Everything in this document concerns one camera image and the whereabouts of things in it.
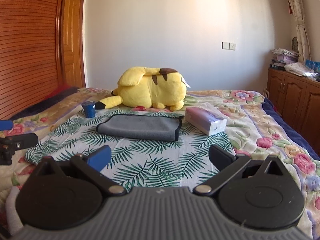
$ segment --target leaf print sheet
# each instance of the leaf print sheet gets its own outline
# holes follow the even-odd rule
[[[77,153],[89,155],[103,145],[112,150],[111,163],[101,173],[127,190],[132,187],[180,187],[192,190],[212,177],[218,170],[208,153],[212,144],[235,154],[228,135],[223,132],[206,136],[183,119],[179,141],[164,142],[108,136],[96,132],[96,126],[115,114],[143,114],[176,117],[179,113],[100,110],[96,117],[86,119],[80,111],[42,139],[25,155],[38,164],[44,156],[57,161],[70,159]]]

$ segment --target light switch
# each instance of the light switch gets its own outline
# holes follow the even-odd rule
[[[222,43],[222,49],[230,49],[230,43],[229,42],[223,42]]]

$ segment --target gray microfiber towel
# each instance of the gray microfiber towel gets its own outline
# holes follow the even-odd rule
[[[97,126],[97,132],[107,135],[174,142],[179,140],[183,116],[145,116],[116,114]]]

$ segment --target beige curtain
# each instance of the beige curtain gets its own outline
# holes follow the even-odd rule
[[[304,11],[302,0],[289,0],[289,2],[297,25],[299,62],[305,63],[306,59],[310,59],[310,47],[304,24]]]

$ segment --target yellow plush toy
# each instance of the yellow plush toy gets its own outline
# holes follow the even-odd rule
[[[121,103],[129,107],[180,110],[190,87],[183,76],[171,68],[129,68],[118,81],[112,97],[104,98],[95,108],[109,109]]]

